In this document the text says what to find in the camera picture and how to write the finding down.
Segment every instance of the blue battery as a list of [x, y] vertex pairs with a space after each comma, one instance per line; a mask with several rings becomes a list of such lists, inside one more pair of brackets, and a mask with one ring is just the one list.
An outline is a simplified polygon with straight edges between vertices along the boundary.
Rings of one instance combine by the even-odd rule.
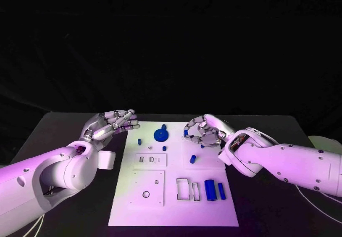
[[205, 181], [205, 194], [207, 194], [207, 201], [217, 201], [218, 200], [216, 182], [213, 179], [208, 179]]
[[194, 164], [195, 161], [197, 161], [197, 155], [193, 155], [193, 156], [191, 156], [191, 163]]
[[220, 195], [221, 195], [221, 199], [226, 200], [227, 199], [227, 194], [226, 194], [224, 184], [223, 183], [220, 183]]

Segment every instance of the white board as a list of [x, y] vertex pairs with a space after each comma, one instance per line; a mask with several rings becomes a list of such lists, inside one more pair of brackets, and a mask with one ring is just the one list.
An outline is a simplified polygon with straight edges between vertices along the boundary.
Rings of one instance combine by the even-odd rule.
[[[154, 133], [164, 124], [169, 139], [161, 143]], [[109, 226], [239, 226], [226, 165], [217, 162], [220, 147], [201, 148], [198, 144], [184, 141], [185, 122], [141, 122], [141, 125], [141, 129], [129, 131], [128, 135]], [[197, 129], [191, 129], [190, 134], [197, 135], [197, 132]], [[190, 166], [194, 152], [198, 160]], [[138, 153], [167, 154], [167, 167], [138, 168]], [[145, 189], [135, 186], [135, 170], [165, 172], [164, 205], [139, 203], [136, 207], [132, 206], [130, 200], [142, 195]], [[178, 178], [190, 180], [190, 201], [178, 200]], [[207, 179], [213, 179], [217, 185], [218, 201], [214, 202], [207, 201]], [[198, 183], [200, 201], [194, 200], [193, 183]], [[218, 183], [224, 183], [227, 200], [221, 200]]]

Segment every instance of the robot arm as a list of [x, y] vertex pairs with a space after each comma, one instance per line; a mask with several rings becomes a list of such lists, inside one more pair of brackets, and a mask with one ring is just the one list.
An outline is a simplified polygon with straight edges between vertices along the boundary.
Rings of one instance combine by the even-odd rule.
[[[203, 127], [216, 130], [216, 132], [211, 130], [211, 142], [217, 140], [218, 145], [221, 140], [227, 141], [220, 159], [227, 165], [234, 165], [246, 176], [253, 177], [266, 168], [282, 181], [342, 197], [340, 154], [292, 144], [279, 144], [270, 136], [253, 128], [231, 134], [229, 124], [229, 130], [227, 126], [216, 126], [224, 122], [214, 115], [204, 115], [203, 118], [204, 121], [198, 121], [200, 132]], [[190, 125], [191, 127], [195, 125], [194, 121], [187, 125], [185, 131]], [[193, 140], [195, 136], [185, 132], [185, 138], [208, 146], [205, 132], [201, 134], [204, 137]], [[220, 134], [230, 134], [230, 137], [223, 137]]]
[[[80, 140], [0, 169], [0, 237], [18, 231], [93, 182], [97, 169], [113, 169], [115, 152], [102, 151], [112, 135], [139, 129], [135, 110], [96, 114]], [[55, 186], [44, 194], [41, 181]]]

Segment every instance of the blue object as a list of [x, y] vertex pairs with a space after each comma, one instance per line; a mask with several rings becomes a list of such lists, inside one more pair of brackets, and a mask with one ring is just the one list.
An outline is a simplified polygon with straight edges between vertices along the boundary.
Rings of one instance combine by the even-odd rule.
[[164, 124], [162, 128], [156, 130], [155, 134], [155, 140], [158, 142], [165, 142], [169, 138], [169, 133], [167, 131], [167, 125]]
[[224, 184], [223, 183], [220, 183], [220, 194], [221, 194], [221, 199], [226, 200], [227, 199], [227, 194], [226, 194]]
[[213, 179], [208, 179], [205, 181], [205, 194], [207, 194], [207, 201], [217, 201], [218, 200], [216, 182]]
[[194, 164], [195, 161], [197, 161], [197, 155], [193, 155], [193, 156], [191, 156], [191, 163]]

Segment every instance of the table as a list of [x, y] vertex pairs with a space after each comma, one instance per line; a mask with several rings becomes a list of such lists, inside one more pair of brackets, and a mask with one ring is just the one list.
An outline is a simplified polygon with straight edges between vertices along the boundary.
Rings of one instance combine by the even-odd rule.
[[[94, 114], [48, 113], [14, 159], [16, 163], [79, 139], [84, 123]], [[139, 114], [141, 121], [191, 121], [198, 115]], [[255, 127], [281, 143], [314, 147], [292, 116], [218, 115], [240, 130]], [[282, 182], [266, 169], [255, 178], [227, 167], [240, 227], [109, 227], [110, 212], [128, 133], [115, 136], [106, 150], [116, 151], [113, 170], [97, 177], [76, 196], [47, 214], [38, 236], [332, 236], [342, 233], [334, 222], [305, 200], [295, 185]], [[22, 236], [32, 224], [11, 237]]]

